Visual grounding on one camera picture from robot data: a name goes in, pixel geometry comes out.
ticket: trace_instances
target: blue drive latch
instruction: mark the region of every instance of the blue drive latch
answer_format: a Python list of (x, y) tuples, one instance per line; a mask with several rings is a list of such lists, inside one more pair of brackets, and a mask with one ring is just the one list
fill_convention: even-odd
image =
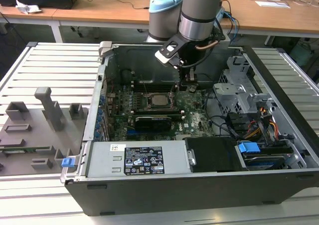
[(242, 142), (238, 145), (241, 153), (259, 153), (260, 148), (255, 142)]
[(63, 168), (74, 168), (75, 158), (64, 158), (61, 165)]

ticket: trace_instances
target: power supply label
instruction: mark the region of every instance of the power supply label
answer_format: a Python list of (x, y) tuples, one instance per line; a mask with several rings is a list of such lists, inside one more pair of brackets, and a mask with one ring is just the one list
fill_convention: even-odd
[(161, 147), (125, 148), (124, 173), (126, 175), (164, 174)]

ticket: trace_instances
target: desk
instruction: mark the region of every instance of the desk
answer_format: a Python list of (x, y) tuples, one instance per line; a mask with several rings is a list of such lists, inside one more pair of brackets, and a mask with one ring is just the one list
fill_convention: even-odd
[[(290, 9), (261, 7), (254, 0), (228, 1), (241, 34), (319, 37), (319, 7), (298, 5), (294, 0), (285, 0)], [(229, 10), (228, 3), (223, 2), (223, 6)], [(221, 25), (230, 28), (230, 21), (223, 19)]]
[[(131, 2), (138, 8), (150, 3), (150, 0), (121, 1)], [(319, 8), (286, 1), (291, 9), (260, 7), (253, 0), (229, 0), (233, 16), (240, 22), (241, 34), (319, 37)], [(227, 3), (223, 6), (229, 10)], [(130, 4), (116, 0), (78, 0), (73, 9), (44, 8), (43, 13), (29, 15), (14, 7), (2, 7), (1, 11), (12, 23), (51, 26), (56, 42), (63, 42), (59, 30), (62, 25), (147, 29), (149, 23), (147, 9), (133, 9)], [(221, 25), (230, 28), (230, 21), (223, 19)]]

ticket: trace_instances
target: blue cable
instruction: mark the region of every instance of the blue cable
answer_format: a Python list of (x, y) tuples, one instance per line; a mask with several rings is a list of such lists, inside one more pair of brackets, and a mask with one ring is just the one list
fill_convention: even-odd
[(230, 40), (230, 43), (232, 43), (232, 42), (234, 41), (234, 39), (236, 38), (236, 35), (237, 35), (237, 33), (238, 33), (236, 20), (235, 20), (230, 14), (228, 14), (227, 12), (224, 12), (224, 13), (225, 13), (225, 15), (227, 15), (227, 16), (234, 22), (234, 24), (235, 24), (235, 35), (234, 35), (234, 37)]

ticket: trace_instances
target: green circuit board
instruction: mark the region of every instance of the green circuit board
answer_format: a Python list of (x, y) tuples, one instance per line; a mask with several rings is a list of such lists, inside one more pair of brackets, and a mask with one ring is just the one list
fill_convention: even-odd
[[(170, 93), (133, 92), (125, 87), (108, 94), (108, 111), (111, 131), (111, 141), (149, 141), (149, 140), (182, 140), (185, 137), (213, 136), (213, 129), (208, 124), (203, 109), (204, 93), (199, 90), (195, 93), (176, 91)], [(148, 115), (150, 99), (156, 99), (161, 114), (152, 111)], [(177, 111), (183, 110), (183, 117), (178, 114), (167, 115), (172, 118), (171, 128), (165, 132), (140, 133), (135, 131), (135, 118), (131, 110), (143, 112), (143, 116), (165, 116), (163, 111), (173, 107)]]

